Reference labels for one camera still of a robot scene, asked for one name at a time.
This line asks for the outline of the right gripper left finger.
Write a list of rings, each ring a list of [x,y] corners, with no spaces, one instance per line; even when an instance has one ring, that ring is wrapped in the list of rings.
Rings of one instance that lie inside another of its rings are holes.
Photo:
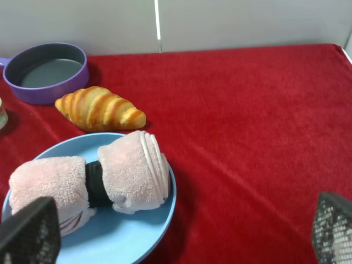
[[[1,263],[56,263],[60,249],[52,197],[37,198],[1,224]]]

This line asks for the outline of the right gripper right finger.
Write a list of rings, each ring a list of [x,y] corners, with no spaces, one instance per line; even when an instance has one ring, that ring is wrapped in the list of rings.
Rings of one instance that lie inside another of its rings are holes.
[[[332,192],[318,197],[312,224],[318,263],[351,263],[351,201]]]

